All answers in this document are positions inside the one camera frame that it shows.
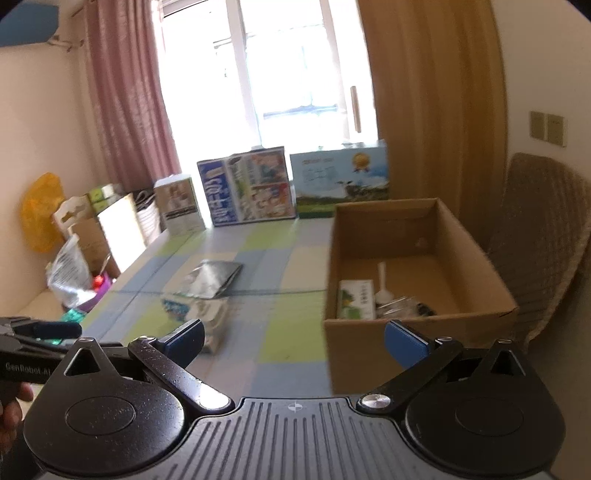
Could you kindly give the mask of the person left hand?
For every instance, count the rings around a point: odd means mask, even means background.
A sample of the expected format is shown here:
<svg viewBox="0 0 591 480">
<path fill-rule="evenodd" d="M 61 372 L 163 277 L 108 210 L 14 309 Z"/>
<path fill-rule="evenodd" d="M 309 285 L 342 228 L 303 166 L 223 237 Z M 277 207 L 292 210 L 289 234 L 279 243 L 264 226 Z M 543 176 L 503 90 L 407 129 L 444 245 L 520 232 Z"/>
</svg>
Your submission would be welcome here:
<svg viewBox="0 0 591 480">
<path fill-rule="evenodd" d="M 29 383 L 1 383 L 1 453 L 6 454 L 12 447 L 17 430 L 23 419 L 20 401 L 31 402 L 34 391 Z"/>
</svg>

